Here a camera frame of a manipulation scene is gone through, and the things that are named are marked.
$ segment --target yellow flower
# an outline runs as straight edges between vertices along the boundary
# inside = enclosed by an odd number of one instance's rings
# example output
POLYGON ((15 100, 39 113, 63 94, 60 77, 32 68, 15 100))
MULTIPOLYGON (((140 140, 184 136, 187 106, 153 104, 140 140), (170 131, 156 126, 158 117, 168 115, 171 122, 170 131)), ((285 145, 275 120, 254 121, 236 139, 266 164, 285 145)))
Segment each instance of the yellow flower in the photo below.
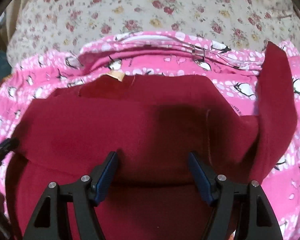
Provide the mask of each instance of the yellow flower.
POLYGON ((162 27, 162 24, 158 19, 151 19, 150 24, 154 27, 159 27, 159 28, 162 27))
POLYGON ((117 7, 116 9, 112 10, 114 13, 116 14, 119 14, 119 13, 122 13, 123 12, 123 7, 122 6, 119 6, 117 7))
POLYGON ((200 14, 199 14, 198 12, 195 12, 195 13, 194 13, 194 17, 195 17, 196 19, 198 19, 198 18, 200 18, 200 14))
POLYGON ((258 41, 259 37, 256 34, 251 34, 251 37, 254 41, 258 41))
POLYGON ((219 13, 225 18, 230 18, 230 13, 226 10, 219 11, 219 13))
POLYGON ((236 46, 238 49, 242 49, 241 41, 236 41, 236 42, 235 42, 235 46, 236 46))

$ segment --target floral bedspread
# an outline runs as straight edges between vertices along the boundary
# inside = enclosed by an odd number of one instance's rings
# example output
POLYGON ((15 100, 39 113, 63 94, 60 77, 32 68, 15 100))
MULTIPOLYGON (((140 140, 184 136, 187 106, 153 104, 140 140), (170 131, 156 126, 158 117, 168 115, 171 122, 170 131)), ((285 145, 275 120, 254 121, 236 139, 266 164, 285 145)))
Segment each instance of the floral bedspread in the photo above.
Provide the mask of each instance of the floral bedspread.
POLYGON ((14 66, 49 49, 77 54, 109 34, 162 29, 237 50, 290 40, 300 51, 300 19, 291 0, 30 0, 7 56, 14 66))

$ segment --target metal rivet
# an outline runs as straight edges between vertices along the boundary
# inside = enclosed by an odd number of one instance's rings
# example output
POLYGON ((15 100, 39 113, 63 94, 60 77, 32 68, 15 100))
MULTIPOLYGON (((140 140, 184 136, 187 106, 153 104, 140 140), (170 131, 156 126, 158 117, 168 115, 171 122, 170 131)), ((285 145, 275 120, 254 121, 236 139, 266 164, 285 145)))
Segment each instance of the metal rivet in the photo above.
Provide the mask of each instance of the metal rivet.
POLYGON ((86 182, 90 179, 90 177, 88 175, 84 175, 81 177, 81 181, 86 182))
POLYGON ((49 188, 54 188, 57 184, 55 182, 50 182, 49 183, 49 188))
POLYGON ((260 184, 256 180, 251 181, 253 187, 258 187, 260 184))
POLYGON ((225 175, 222 175, 222 174, 218 175, 218 180, 225 181, 226 179, 227 179, 227 177, 225 175))

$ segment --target pink fabric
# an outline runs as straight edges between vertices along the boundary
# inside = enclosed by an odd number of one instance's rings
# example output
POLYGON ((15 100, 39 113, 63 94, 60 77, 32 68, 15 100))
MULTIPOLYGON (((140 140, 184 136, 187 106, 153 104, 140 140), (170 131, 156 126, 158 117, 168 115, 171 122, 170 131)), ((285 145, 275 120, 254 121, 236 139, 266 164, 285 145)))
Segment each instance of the pink fabric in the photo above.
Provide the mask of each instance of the pink fabric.
MULTIPOLYGON (((0 142, 11 136, 33 98, 46 98, 55 88, 90 82, 109 71, 103 67, 106 65, 126 75, 205 75, 238 115, 258 114, 254 106, 257 100, 255 87, 264 53, 248 49, 223 53, 213 49, 222 46, 180 32, 139 32, 91 42, 77 56, 52 50, 25 59, 16 65, 12 78, 0 90, 0 142)), ((289 41, 282 42, 280 47, 287 53, 292 71, 298 127, 280 160, 285 163, 278 165, 278 170, 273 169, 262 186, 284 239, 297 239, 300 236, 300 54, 289 41)), ((0 191, 3 194, 10 158, 8 155, 0 167, 0 191)))

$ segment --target red fabric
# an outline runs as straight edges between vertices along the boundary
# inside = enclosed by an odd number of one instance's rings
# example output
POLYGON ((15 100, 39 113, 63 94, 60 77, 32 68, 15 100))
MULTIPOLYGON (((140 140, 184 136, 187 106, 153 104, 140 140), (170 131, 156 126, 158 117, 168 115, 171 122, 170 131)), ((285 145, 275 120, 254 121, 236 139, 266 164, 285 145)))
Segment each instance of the red fabric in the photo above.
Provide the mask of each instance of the red fabric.
POLYGON ((127 76, 123 83, 104 76, 34 100, 13 135, 25 158, 22 171, 14 172, 18 162, 8 167, 10 217, 24 232, 49 182, 74 182, 117 150, 114 185, 96 209, 106 238, 199 239, 210 209, 195 190, 188 153, 198 151, 233 181, 262 182, 295 130, 289 64, 272 43, 257 93, 258 116, 238 116, 203 76, 127 76))

